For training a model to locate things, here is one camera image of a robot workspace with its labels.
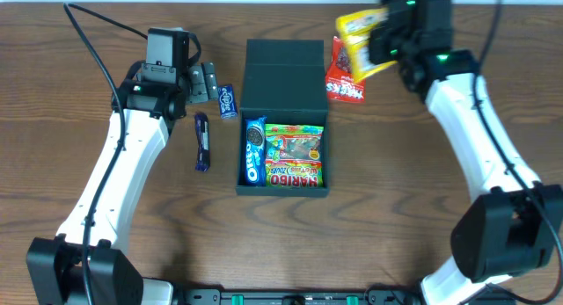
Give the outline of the blue Oreo cookie pack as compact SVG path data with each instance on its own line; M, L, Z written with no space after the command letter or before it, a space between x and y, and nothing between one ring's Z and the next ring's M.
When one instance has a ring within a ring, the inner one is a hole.
M266 183L265 125L265 116L245 120L245 181L250 186Z

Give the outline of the green Haribo gummy bag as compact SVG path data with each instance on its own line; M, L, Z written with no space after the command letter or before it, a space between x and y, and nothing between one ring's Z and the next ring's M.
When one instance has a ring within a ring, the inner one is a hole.
M323 187L323 132L324 128L320 126L266 124L266 185Z

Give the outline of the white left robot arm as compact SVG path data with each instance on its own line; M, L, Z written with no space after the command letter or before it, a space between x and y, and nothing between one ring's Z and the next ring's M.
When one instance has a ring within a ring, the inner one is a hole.
M136 62L115 86L103 149L77 204L52 239L36 237L26 265L40 304L179 304L171 282L128 260L129 232L152 165L186 105L218 97L211 62L185 70Z

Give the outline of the yellow Hacks candy bag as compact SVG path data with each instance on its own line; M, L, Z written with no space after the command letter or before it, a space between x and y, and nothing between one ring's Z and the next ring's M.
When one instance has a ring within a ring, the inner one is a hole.
M383 7L357 11L335 20L336 29L347 50L355 83L360 83L396 63L392 59L384 59L382 63L373 63L369 59L370 32L379 28L387 19L387 15L387 8Z

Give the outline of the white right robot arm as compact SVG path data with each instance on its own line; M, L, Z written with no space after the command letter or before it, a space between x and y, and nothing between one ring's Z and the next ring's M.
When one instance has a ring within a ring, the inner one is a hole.
M487 93L483 56L453 46L451 0L380 0L369 60L395 61L446 134L471 205L450 236L450 258L420 282L425 304L505 294L504 283L560 258L562 188L522 159Z

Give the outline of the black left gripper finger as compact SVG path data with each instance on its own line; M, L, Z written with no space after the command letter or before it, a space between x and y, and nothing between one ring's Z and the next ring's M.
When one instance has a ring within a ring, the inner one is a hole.
M191 91L188 97L189 104L199 104L208 101L207 86L202 67L194 65L189 68L188 75L191 84Z
M216 70L214 63L203 62L201 64L201 67L204 75L204 82L208 93L208 99L218 100L219 90L216 81Z

